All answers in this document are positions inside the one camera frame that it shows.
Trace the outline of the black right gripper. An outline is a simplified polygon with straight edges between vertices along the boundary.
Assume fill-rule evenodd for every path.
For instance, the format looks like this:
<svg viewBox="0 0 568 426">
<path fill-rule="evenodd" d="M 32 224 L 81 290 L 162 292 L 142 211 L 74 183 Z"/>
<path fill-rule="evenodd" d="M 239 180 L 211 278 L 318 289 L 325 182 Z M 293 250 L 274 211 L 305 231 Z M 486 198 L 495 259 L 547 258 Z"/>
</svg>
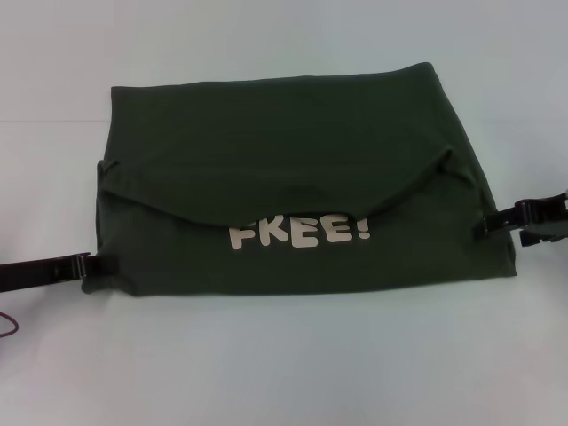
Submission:
<svg viewBox="0 0 568 426">
<path fill-rule="evenodd" d="M 567 238 L 567 192 L 559 195 L 517 201 L 515 215 L 490 215 L 483 219 L 483 235 L 518 230 L 532 233 L 533 245 Z"/>
</svg>

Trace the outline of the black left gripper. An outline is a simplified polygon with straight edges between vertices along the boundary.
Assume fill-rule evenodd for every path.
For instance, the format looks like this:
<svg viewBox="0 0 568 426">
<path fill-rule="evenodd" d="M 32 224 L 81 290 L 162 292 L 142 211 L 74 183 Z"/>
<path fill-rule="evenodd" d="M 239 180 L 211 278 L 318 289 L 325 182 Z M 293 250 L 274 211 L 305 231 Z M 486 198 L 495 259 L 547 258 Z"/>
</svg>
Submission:
<svg viewBox="0 0 568 426">
<path fill-rule="evenodd" d="M 89 252 L 51 259 L 41 259 L 0 266 L 0 292 L 7 293 L 27 288 L 51 285 L 56 281 L 99 278 L 118 271 L 115 256 L 92 256 Z"/>
</svg>

